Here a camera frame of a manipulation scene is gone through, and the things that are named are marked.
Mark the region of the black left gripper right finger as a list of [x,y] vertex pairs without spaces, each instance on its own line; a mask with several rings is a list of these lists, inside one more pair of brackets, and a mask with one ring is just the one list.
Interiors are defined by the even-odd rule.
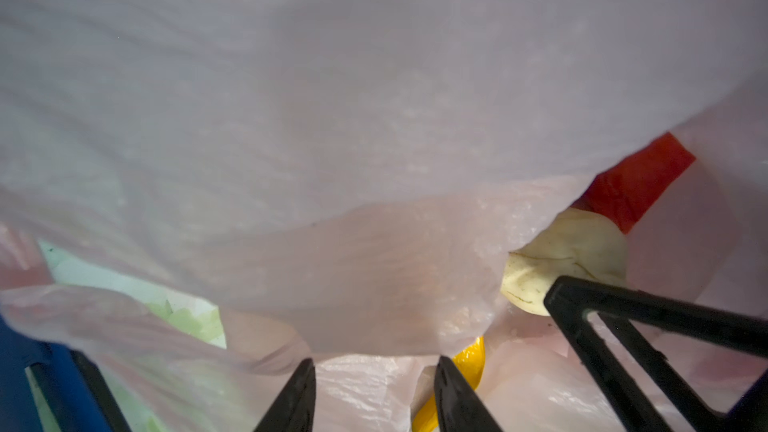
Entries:
[[501,432],[458,367],[446,356],[438,360],[433,391],[441,432]]

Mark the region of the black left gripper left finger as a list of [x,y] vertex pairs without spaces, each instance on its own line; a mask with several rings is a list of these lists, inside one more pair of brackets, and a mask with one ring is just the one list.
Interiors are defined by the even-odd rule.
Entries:
[[311,358],[302,360],[254,432],[312,432],[316,373]]

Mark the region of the beige fake potato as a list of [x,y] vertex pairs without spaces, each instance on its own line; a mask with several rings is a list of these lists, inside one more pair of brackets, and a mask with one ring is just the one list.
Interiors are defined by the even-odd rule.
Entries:
[[568,208],[530,243],[509,253],[500,291],[519,309],[548,317],[544,299],[558,278],[624,287],[627,261],[627,240],[614,222]]

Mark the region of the pink plastic bag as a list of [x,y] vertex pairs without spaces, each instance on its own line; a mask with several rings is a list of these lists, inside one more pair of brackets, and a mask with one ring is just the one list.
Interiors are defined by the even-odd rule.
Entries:
[[509,253],[671,133],[632,287],[767,314],[767,0],[1,0],[1,312],[174,431],[405,431],[488,335],[503,427],[620,424]]

